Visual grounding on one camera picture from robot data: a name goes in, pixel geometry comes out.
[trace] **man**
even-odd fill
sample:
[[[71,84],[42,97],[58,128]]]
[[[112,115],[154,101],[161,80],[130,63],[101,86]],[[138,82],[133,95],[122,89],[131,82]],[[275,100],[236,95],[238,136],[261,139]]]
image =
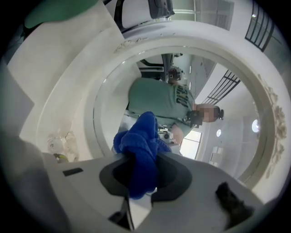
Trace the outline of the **man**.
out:
[[[153,112],[158,124],[168,126],[178,144],[191,131],[191,127],[182,121],[187,112],[199,111],[204,122],[216,121],[220,113],[217,106],[195,104],[188,87],[180,86],[175,80],[166,83],[147,78],[139,78],[132,84],[127,109],[133,117],[146,111]]]

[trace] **railing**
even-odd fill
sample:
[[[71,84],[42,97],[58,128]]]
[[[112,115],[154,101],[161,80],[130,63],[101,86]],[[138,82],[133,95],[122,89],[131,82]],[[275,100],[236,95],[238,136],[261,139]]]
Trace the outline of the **railing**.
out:
[[[263,52],[272,37],[274,26],[274,22],[267,13],[253,1],[251,22],[246,33],[246,40]]]
[[[227,71],[222,77],[220,82],[216,85],[213,91],[208,95],[208,97],[203,101],[203,104],[217,104],[222,100],[233,88],[240,83],[239,78],[232,73]]]
[[[267,13],[253,1],[251,21],[245,39],[264,52],[272,37],[274,26]],[[203,103],[217,104],[239,83],[240,79],[228,70]]]

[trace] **light fixture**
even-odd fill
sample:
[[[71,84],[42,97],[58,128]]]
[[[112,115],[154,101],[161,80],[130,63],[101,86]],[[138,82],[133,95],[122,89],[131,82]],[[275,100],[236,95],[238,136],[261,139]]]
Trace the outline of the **light fixture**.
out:
[[[260,126],[259,126],[259,122],[258,120],[254,120],[252,125],[251,125],[251,129],[253,130],[253,132],[258,133],[260,131]]]
[[[217,130],[216,136],[219,137],[221,135],[221,129]]]

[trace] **blue towel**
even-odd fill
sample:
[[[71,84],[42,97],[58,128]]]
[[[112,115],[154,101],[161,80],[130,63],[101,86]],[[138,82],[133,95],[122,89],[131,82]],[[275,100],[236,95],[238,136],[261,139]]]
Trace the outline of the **blue towel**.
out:
[[[117,153],[135,154],[135,165],[129,182],[132,199],[140,199],[147,192],[153,192],[158,184],[156,157],[160,152],[171,152],[159,138],[155,115],[143,113],[129,131],[119,132],[113,140]]]

